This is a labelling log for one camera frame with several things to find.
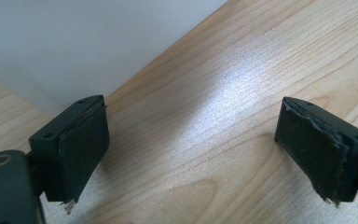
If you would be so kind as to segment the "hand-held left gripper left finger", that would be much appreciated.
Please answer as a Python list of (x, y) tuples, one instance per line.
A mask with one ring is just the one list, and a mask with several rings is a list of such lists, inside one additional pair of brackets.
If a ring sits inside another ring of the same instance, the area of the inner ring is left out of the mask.
[(77, 203), (109, 146), (101, 95), (76, 101), (29, 138), (34, 192), (50, 202)]

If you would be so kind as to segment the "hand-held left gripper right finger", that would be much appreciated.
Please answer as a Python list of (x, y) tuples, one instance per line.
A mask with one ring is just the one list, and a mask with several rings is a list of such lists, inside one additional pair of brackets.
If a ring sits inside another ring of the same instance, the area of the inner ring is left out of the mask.
[(358, 192), (358, 128), (310, 102), (282, 99), (275, 141), (333, 203), (351, 202)]

